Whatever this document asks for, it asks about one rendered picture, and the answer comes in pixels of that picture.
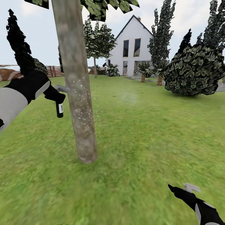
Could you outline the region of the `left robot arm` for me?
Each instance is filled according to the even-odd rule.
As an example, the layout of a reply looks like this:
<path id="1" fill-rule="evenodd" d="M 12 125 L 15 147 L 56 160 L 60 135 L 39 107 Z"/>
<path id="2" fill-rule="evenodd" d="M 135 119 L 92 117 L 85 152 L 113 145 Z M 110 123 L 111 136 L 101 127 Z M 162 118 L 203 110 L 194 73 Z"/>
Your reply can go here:
<path id="1" fill-rule="evenodd" d="M 28 104 L 39 97 L 42 93 L 45 98 L 63 103 L 70 89 L 63 85 L 51 85 L 51 81 L 39 71 L 31 72 L 22 79 L 15 78 L 9 85 L 0 88 L 0 134 L 7 126 L 28 106 Z"/>

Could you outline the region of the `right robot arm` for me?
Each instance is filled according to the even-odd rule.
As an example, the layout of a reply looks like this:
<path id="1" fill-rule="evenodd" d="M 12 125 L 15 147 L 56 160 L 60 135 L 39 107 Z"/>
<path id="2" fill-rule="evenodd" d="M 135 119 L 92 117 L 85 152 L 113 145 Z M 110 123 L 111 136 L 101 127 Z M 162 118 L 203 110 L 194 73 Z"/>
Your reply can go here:
<path id="1" fill-rule="evenodd" d="M 190 208 L 192 208 L 197 216 L 200 225 L 225 225 L 222 219 L 215 212 L 216 208 L 209 203 L 196 198 L 192 191 L 200 192 L 198 186 L 190 183 L 184 184 L 184 189 L 168 185 L 171 192 L 176 198 L 182 199 Z"/>

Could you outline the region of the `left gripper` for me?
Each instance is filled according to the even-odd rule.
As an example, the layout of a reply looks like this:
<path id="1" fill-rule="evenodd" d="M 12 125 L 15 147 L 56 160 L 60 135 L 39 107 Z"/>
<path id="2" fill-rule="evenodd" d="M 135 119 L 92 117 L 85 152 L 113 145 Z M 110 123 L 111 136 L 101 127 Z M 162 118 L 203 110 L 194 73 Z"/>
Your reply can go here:
<path id="1" fill-rule="evenodd" d="M 54 92 L 51 95 L 45 95 L 46 99 L 53 100 L 53 101 L 60 102 L 60 103 L 64 102 L 65 97 L 66 97 L 66 95 L 57 92 L 57 90 L 55 88 L 54 88 Z"/>

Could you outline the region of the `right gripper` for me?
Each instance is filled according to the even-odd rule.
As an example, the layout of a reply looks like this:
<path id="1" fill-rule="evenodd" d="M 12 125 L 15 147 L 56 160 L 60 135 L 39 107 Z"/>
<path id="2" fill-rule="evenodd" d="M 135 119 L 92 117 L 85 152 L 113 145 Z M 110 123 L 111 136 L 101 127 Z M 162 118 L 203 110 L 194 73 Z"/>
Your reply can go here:
<path id="1" fill-rule="evenodd" d="M 190 207 L 190 205 L 189 205 L 189 203 L 188 203 L 188 202 L 189 202 L 188 199 L 189 199 L 191 196 L 195 196 L 194 193 L 187 192 L 186 190 L 183 190 L 183 189 L 178 188 L 178 187 L 173 187 L 173 186 L 171 186 L 171 185 L 168 185 L 168 187 L 169 187 L 169 189 L 171 190 L 171 192 L 174 193 L 174 196 L 175 196 L 176 198 L 182 199 L 182 200 Z"/>

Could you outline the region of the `pesticide atomizer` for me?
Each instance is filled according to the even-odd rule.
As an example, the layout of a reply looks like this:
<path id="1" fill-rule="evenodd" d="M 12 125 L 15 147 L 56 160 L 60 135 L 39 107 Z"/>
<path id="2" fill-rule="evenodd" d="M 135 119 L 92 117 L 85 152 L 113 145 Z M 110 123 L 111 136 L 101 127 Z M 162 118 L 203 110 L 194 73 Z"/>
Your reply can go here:
<path id="1" fill-rule="evenodd" d="M 56 102 L 56 109 L 57 109 L 57 117 L 62 118 L 63 117 L 63 103 Z"/>

